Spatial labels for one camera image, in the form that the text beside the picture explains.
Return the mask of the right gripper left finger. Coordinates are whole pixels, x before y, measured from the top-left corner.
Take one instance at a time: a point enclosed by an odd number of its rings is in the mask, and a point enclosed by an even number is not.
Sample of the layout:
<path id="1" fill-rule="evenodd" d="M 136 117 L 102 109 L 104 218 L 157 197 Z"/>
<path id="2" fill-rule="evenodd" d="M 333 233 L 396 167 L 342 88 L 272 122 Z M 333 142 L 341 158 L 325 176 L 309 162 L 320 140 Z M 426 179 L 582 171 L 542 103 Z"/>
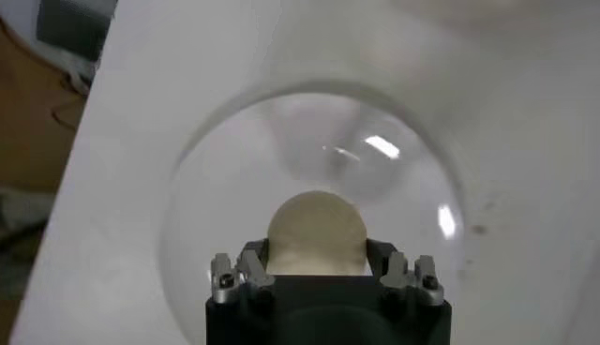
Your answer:
<path id="1" fill-rule="evenodd" d="M 242 293 L 251 299 L 269 299 L 276 279 L 266 272 L 268 259 L 266 238 L 247 242 L 235 264 L 228 254 L 216 254 L 210 268 L 211 300 L 215 304 L 230 305 L 240 301 Z"/>

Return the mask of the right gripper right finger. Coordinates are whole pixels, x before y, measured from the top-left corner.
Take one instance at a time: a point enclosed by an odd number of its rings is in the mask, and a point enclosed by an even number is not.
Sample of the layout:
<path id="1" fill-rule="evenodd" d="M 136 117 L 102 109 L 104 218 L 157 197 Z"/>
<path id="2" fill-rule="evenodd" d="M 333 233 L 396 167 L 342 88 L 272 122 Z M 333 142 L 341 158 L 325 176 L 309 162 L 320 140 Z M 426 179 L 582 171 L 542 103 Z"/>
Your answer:
<path id="1" fill-rule="evenodd" d="M 388 242 L 367 239 L 367 261 L 372 276 L 400 303 L 415 299 L 421 306 L 441 306 L 444 287 L 432 256 L 421 255 L 409 267 L 404 253 Z"/>

